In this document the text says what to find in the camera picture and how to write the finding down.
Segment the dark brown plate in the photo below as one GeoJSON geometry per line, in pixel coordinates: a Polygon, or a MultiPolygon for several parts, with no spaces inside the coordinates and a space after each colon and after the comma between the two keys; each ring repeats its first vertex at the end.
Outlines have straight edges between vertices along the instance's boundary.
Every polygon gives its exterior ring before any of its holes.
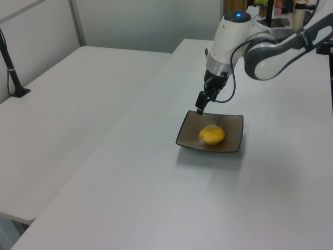
{"type": "Polygon", "coordinates": [[[203,113],[197,114],[189,110],[183,121],[182,127],[178,133],[176,144],[192,149],[233,153],[240,148],[241,138],[243,135],[243,116],[217,115],[203,113]],[[216,145],[208,145],[199,137],[200,131],[206,127],[216,125],[225,132],[225,138],[216,145]]]}

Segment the black cable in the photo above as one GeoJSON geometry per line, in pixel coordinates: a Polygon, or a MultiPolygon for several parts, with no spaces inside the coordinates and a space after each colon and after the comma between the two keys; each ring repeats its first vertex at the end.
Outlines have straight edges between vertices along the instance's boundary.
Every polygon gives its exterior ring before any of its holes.
{"type": "MultiPolygon", "coordinates": [[[[5,46],[7,48],[6,38],[5,38],[1,28],[0,28],[0,35],[1,35],[2,39],[4,40],[5,46]]],[[[9,97],[11,97],[11,94],[10,94],[10,91],[9,91],[9,70],[8,69],[7,69],[7,91],[8,91],[9,97]]]]}
{"type": "Polygon", "coordinates": [[[8,91],[9,97],[11,97],[11,94],[9,92],[9,70],[7,70],[7,91],[8,91]]]}
{"type": "Polygon", "coordinates": [[[4,40],[4,42],[5,42],[5,46],[6,46],[6,48],[7,48],[7,42],[6,42],[6,39],[5,39],[4,34],[2,33],[1,28],[0,28],[0,34],[1,34],[1,36],[2,36],[2,38],[3,38],[3,40],[4,40]]]}
{"type": "MultiPolygon", "coordinates": [[[[228,99],[228,100],[225,100],[225,101],[218,101],[218,100],[215,100],[215,102],[217,103],[227,103],[229,102],[235,95],[235,92],[236,92],[236,78],[235,78],[235,72],[234,72],[234,66],[233,66],[233,57],[234,57],[234,54],[240,49],[242,48],[244,45],[252,42],[253,40],[255,39],[251,39],[251,40],[247,40],[246,42],[240,44],[237,48],[235,48],[235,50],[232,52],[231,54],[231,57],[230,57],[230,67],[231,67],[231,74],[233,75],[233,80],[234,80],[234,90],[233,90],[233,93],[231,94],[231,97],[228,99]]],[[[264,41],[261,41],[261,42],[274,42],[272,40],[264,40],[264,41]]]]}
{"type": "Polygon", "coordinates": [[[315,12],[316,12],[316,10],[317,10],[318,4],[319,4],[319,0],[317,0],[317,3],[316,3],[316,5],[314,6],[314,9],[313,9],[313,11],[312,11],[311,17],[310,17],[310,19],[309,19],[309,21],[308,21],[308,22],[310,22],[310,20],[313,18],[313,16],[314,16],[314,13],[315,13],[315,12]]]}

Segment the white wall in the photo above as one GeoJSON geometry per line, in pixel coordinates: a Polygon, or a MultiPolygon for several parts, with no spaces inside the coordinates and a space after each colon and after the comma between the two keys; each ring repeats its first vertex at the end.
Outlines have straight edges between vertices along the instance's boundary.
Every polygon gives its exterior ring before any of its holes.
{"type": "MultiPolygon", "coordinates": [[[[68,0],[46,0],[0,27],[23,86],[79,47],[68,0]]],[[[8,98],[6,69],[0,56],[0,103],[8,98]]]]}
{"type": "Polygon", "coordinates": [[[184,38],[212,40],[223,0],[73,0],[88,46],[172,53],[184,38]]]}

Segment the bottle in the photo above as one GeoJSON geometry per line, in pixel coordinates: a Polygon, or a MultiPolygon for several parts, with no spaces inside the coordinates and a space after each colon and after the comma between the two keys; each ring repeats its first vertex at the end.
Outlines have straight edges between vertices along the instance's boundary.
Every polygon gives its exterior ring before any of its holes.
{"type": "Polygon", "coordinates": [[[293,12],[292,28],[298,30],[303,27],[306,1],[297,1],[293,12]]]}
{"type": "Polygon", "coordinates": [[[274,8],[274,15],[281,16],[282,14],[282,0],[275,0],[275,8],[274,8]]]}

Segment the black cable holder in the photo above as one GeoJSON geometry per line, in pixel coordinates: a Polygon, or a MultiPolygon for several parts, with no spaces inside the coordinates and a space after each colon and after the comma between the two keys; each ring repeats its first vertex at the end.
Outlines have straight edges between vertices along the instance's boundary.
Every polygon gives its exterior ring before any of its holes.
{"type": "Polygon", "coordinates": [[[15,67],[12,64],[10,55],[8,53],[7,44],[4,40],[4,37],[2,37],[1,35],[0,35],[0,51],[4,58],[6,65],[7,65],[7,70],[10,74],[12,82],[15,86],[15,92],[14,92],[14,94],[11,94],[11,96],[21,98],[21,97],[25,96],[27,93],[29,93],[30,90],[23,88],[23,86],[21,85],[20,80],[16,74],[15,67]]]}

